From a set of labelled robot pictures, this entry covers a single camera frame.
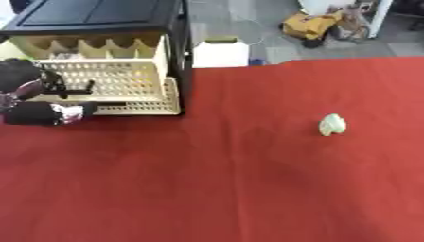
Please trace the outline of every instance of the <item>cable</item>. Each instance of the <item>cable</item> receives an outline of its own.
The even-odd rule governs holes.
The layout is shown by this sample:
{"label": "cable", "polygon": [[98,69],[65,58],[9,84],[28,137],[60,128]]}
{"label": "cable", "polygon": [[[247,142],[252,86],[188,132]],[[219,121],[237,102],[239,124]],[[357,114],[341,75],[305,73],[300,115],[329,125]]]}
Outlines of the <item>cable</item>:
{"label": "cable", "polygon": [[[226,8],[223,4],[209,3],[209,2],[204,2],[204,1],[188,1],[188,2],[189,2],[189,3],[191,3],[191,4],[208,4],[208,5],[215,6],[215,7],[219,8],[219,9],[224,9],[224,10],[228,11],[231,15],[233,15],[233,16],[235,16],[235,17],[237,17],[237,18],[240,18],[240,19],[242,19],[242,20],[246,20],[246,21],[250,21],[250,22],[252,22],[252,23],[254,23],[254,24],[258,25],[258,26],[259,26],[259,28],[261,28],[261,29],[266,29],[266,27],[265,27],[262,23],[260,23],[259,21],[257,21],[257,20],[253,20],[253,19],[249,19],[249,18],[245,18],[245,17],[241,16],[241,14],[238,14],[237,12],[234,12],[234,11],[232,11],[231,9]],[[261,44],[261,43],[263,43],[266,39],[268,39],[268,38],[270,38],[271,36],[273,36],[273,35],[274,35],[274,33],[269,33],[269,34],[265,35],[265,34],[263,34],[263,32],[264,32],[264,31],[261,31],[260,40],[259,40],[258,42],[255,42],[255,43],[247,43],[247,45],[252,46],[252,45]]]}

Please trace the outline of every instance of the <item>red table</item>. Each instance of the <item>red table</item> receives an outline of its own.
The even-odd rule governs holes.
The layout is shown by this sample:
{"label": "red table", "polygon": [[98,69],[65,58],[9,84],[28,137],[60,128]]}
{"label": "red table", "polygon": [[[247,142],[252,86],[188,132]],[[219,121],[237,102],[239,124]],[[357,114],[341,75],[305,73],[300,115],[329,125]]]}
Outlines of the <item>red table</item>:
{"label": "red table", "polygon": [[186,117],[0,126],[0,241],[422,242],[423,63],[198,70]]}

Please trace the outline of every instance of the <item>gray floor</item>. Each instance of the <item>gray floor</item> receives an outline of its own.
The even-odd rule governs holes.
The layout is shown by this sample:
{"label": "gray floor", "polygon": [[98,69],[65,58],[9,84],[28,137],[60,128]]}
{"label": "gray floor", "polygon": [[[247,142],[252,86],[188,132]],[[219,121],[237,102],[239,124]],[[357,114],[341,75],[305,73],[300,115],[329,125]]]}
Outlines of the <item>gray floor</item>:
{"label": "gray floor", "polygon": [[413,21],[389,15],[375,40],[355,44],[328,39],[306,49],[277,29],[299,10],[297,0],[189,0],[195,44],[212,36],[236,35],[251,44],[251,58],[275,64],[290,60],[424,56],[424,31],[408,31]]}

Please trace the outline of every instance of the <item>black shelf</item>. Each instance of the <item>black shelf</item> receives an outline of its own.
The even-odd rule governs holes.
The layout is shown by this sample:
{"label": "black shelf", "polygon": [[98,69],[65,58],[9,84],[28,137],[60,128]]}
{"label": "black shelf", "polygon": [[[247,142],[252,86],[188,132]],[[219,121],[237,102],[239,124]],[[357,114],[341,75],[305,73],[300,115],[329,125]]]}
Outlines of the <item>black shelf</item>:
{"label": "black shelf", "polygon": [[36,0],[0,30],[0,37],[142,31],[168,35],[168,75],[177,81],[184,109],[193,57],[187,0]]}

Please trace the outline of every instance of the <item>beige plastic basket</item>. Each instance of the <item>beige plastic basket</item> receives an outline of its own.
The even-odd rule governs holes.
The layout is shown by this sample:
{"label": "beige plastic basket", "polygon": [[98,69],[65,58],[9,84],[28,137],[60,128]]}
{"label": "beige plastic basket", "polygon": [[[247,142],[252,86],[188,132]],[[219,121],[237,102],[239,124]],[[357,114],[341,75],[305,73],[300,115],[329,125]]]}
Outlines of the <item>beige plastic basket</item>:
{"label": "beige plastic basket", "polygon": [[[99,107],[96,115],[178,115],[181,113],[178,88],[174,78],[166,78],[164,82],[165,96],[162,100],[124,102],[120,105]],[[58,99],[50,100],[63,106],[72,106],[78,102]]]}
{"label": "beige plastic basket", "polygon": [[95,85],[91,95],[39,95],[30,101],[49,101],[73,105],[96,101],[120,103],[100,105],[99,115],[175,115],[180,113],[178,88],[174,78],[167,78],[168,55],[165,36],[149,52],[137,52],[128,59],[36,60],[45,69],[63,77],[68,89],[84,89],[88,81]]}

